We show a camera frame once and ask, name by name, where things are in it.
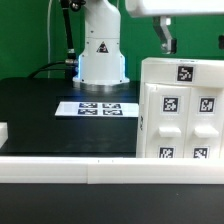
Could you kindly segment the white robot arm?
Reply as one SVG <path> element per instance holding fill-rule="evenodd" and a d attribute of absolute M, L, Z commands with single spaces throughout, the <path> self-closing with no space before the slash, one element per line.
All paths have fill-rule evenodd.
<path fill-rule="evenodd" d="M 173 16 L 224 14 L 224 0 L 124 0 L 132 17 L 151 17 L 166 54 L 177 51 L 168 26 Z M 75 86 L 108 91 L 125 86 L 125 58 L 120 52 L 119 10 L 108 0 L 84 0 L 85 48 L 78 59 Z"/>

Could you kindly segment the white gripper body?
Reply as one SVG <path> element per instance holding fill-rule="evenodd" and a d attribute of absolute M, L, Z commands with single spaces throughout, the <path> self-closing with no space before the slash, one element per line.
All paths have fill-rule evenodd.
<path fill-rule="evenodd" d="M 220 15 L 224 0 L 125 0 L 132 17 Z"/>

